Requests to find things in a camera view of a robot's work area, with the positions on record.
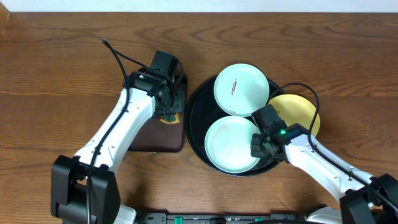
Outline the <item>yellow green sponge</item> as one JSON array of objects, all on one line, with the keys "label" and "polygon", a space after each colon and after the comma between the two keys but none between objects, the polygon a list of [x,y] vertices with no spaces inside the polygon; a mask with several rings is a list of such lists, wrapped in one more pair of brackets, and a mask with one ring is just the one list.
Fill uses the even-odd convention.
[{"label": "yellow green sponge", "polygon": [[178,113],[168,114],[160,118],[160,121],[165,124],[178,124],[180,123],[180,116]]}]

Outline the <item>yellow plate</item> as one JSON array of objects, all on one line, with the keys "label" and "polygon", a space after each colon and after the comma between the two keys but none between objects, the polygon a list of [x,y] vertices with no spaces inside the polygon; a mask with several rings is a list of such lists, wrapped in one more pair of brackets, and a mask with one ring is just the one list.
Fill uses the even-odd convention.
[{"label": "yellow plate", "polygon": [[293,94],[273,97],[269,104],[274,107],[287,126],[298,123],[306,129],[309,129],[316,110],[309,100]]}]

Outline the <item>mint green plate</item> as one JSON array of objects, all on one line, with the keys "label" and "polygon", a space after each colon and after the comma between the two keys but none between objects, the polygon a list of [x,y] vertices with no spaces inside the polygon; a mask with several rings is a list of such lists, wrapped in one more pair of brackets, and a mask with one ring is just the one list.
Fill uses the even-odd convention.
[{"label": "mint green plate", "polygon": [[257,126],[246,118],[225,116],[215,121],[205,136],[205,152],[216,168],[227,173],[249,171],[260,161],[251,155],[253,134]]},{"label": "mint green plate", "polygon": [[247,117],[266,105],[270,87],[268,79],[258,68],[236,63],[218,74],[213,92],[218,106],[224,112]]}]

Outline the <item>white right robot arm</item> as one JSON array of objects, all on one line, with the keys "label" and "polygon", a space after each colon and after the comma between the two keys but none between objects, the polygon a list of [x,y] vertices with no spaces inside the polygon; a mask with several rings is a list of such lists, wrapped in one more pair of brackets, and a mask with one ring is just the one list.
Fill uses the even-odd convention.
[{"label": "white right robot arm", "polygon": [[252,114],[259,128],[251,140],[251,155],[285,161],[303,170],[340,204],[304,217],[307,223],[397,223],[397,179],[375,177],[355,168],[320,144],[299,124],[286,125],[272,105]]}]

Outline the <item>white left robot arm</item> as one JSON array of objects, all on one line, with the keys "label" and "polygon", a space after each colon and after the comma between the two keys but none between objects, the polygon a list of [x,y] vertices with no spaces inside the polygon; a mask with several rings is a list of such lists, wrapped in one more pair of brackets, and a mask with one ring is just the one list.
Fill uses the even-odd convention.
[{"label": "white left robot arm", "polygon": [[50,213],[63,223],[134,223],[137,212],[122,204],[116,181],[120,164],[151,118],[183,110],[177,85],[182,63],[156,51],[149,67],[124,76],[118,103],[96,134],[73,157],[52,165]]}]

